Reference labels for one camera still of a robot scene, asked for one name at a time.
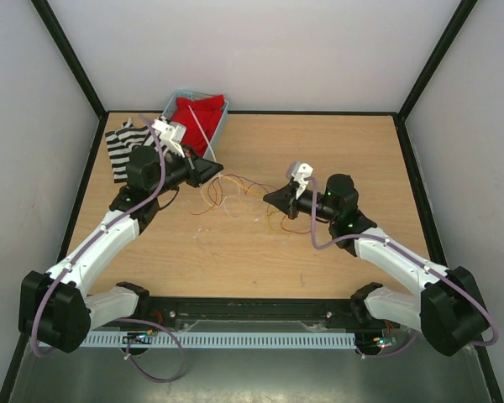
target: black frame edge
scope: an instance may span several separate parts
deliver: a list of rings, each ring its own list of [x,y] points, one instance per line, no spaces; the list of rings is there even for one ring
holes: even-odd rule
[[[444,255],[443,246],[440,243],[438,236],[437,226],[433,219],[431,205],[429,204],[428,194],[423,185],[423,179],[418,167],[416,155],[412,149],[411,139],[405,126],[405,122],[400,116],[394,116],[394,125],[396,127],[397,138],[402,150],[403,160],[407,169],[409,182],[411,183],[412,195],[417,206],[418,217],[422,225],[423,236],[428,246],[429,258],[439,264],[448,267],[446,257]],[[481,371],[486,380],[486,386],[489,391],[489,396],[495,403],[501,403],[502,393],[496,380],[495,371],[489,360],[489,354],[485,347],[476,347],[478,353],[478,360],[480,361]]]
[[[75,202],[71,210],[69,222],[67,223],[66,233],[64,234],[60,252],[58,253],[58,262],[67,256],[67,249],[69,249],[69,244],[71,243],[71,238],[73,237],[73,232],[75,231],[76,220],[81,212],[82,201],[84,200],[87,185],[90,182],[90,177],[92,176],[93,166],[95,165],[95,159],[97,158],[97,152],[99,151],[99,145],[101,145],[107,121],[108,113],[104,113],[104,115],[99,118],[99,124],[97,125],[97,131],[95,132],[95,137],[93,138],[90,154],[87,156],[86,168],[84,168],[84,172],[82,173],[81,183],[78,186],[78,192],[76,193]]]
[[[58,18],[54,14],[54,11],[52,11],[49,2],[47,2],[47,0],[32,0],[32,4],[41,17],[41,20],[45,24],[45,27],[49,31],[50,36],[55,41],[56,46],[60,50],[61,55],[63,56],[67,65],[71,69],[71,72],[76,78],[78,85],[81,86],[84,95],[90,102],[90,105],[92,105],[93,111],[98,118],[104,117],[106,110],[102,105],[99,96],[95,92],[90,79],[84,71],[81,62],[78,60],[78,57],[76,57],[76,53],[73,50],[73,47],[71,46],[68,38],[66,37],[66,33],[62,29]]]
[[[8,372],[6,373],[6,377],[2,383],[2,388],[0,389],[0,403],[8,403],[11,398],[13,387],[15,386],[15,381],[17,380],[18,371],[20,370],[20,364],[23,362],[24,350],[26,349],[28,340],[28,335],[20,333],[17,346],[15,346],[11,362],[9,363]]]
[[[461,0],[459,6],[456,8],[454,15],[448,22],[448,25],[444,29],[443,34],[438,40],[433,52],[429,56],[428,61],[424,65],[420,75],[418,76],[414,86],[412,86],[407,99],[403,103],[402,108],[399,112],[399,117],[402,121],[405,121],[411,113],[411,110],[417,104],[418,99],[423,93],[423,90],[428,85],[434,72],[437,70],[438,65],[443,60],[446,52],[450,45],[454,42],[455,37],[463,27],[466,19],[469,17],[470,12],[476,5],[478,0]]]
[[[93,166],[95,164],[95,159],[97,158],[97,152],[99,150],[99,145],[101,144],[102,136],[104,135],[104,129],[107,125],[108,113],[104,113],[101,118],[99,118],[99,123],[97,125],[97,130],[93,138],[92,147],[90,148],[90,154],[87,157],[86,167],[82,173],[81,182],[78,186],[78,192],[76,193],[75,202],[71,210],[71,215],[69,217],[69,222],[67,223],[66,232],[64,238],[61,242],[60,252],[58,253],[59,262],[67,256],[67,249],[71,243],[71,238],[76,226],[76,220],[81,210],[82,201],[84,200],[84,195],[86,194],[87,184],[92,175]],[[17,346],[13,352],[11,362],[9,363],[8,372],[4,378],[2,388],[0,390],[0,403],[7,403],[13,393],[13,387],[15,386],[15,381],[17,380],[18,371],[20,370],[20,365],[23,360],[24,350],[28,344],[29,337],[24,333],[20,333],[18,337]]]
[[[111,110],[108,113],[162,113],[162,110]],[[397,112],[358,111],[240,111],[230,110],[230,115],[321,115],[321,116],[394,116]]]

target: red cloth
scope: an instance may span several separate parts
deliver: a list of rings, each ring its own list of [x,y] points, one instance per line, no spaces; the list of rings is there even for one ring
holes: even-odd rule
[[[222,117],[221,109],[224,106],[224,96],[217,95],[200,101],[191,101],[190,99],[178,97],[176,105],[177,111],[172,116],[171,121],[181,123],[186,127],[185,136],[181,143],[190,145],[198,155],[203,156],[207,150],[207,144],[188,106],[191,106],[198,118],[198,122],[202,125],[203,131],[211,141]]]

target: white wall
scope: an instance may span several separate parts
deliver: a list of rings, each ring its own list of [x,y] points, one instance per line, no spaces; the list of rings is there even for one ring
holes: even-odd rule
[[[500,325],[488,350],[504,394],[504,0],[476,5],[407,126],[448,261]]]
[[[50,0],[110,109],[397,111],[459,0]]]
[[[97,119],[32,4],[0,1],[0,388],[20,283],[57,258]]]

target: black joint housing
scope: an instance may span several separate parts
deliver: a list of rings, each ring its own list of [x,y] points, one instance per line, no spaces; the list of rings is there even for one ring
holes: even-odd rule
[[[129,187],[137,191],[152,191],[160,182],[159,153],[148,145],[134,148],[129,154],[125,172]]]
[[[53,280],[36,271],[24,277],[20,291],[18,329],[30,334],[43,296]],[[59,283],[50,296],[39,322],[37,338],[43,343],[70,353],[77,349],[90,331],[92,320],[80,290]]]
[[[363,233],[370,228],[376,228],[377,224],[371,221],[360,210],[355,210],[346,215],[339,215],[335,220],[331,221],[328,225],[328,233],[336,239],[343,235],[351,233]],[[340,249],[347,250],[350,254],[356,257],[356,250],[354,248],[355,239],[344,239],[338,241],[336,246]]]
[[[335,174],[327,180],[323,203],[338,212],[352,212],[357,209],[359,192],[354,188],[350,175]]]
[[[449,270],[446,277],[486,308],[475,278],[467,269]],[[443,281],[428,283],[420,298],[422,333],[444,355],[454,355],[489,327],[480,312]]]

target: gray floor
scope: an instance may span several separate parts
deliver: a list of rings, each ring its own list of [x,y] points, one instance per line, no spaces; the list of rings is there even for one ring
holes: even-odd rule
[[[117,348],[80,348],[37,359],[27,350],[12,402],[488,402],[474,352],[446,358],[423,340],[392,359],[354,351],[187,350],[187,373],[153,384]],[[155,376],[177,368],[176,350],[140,363]]]

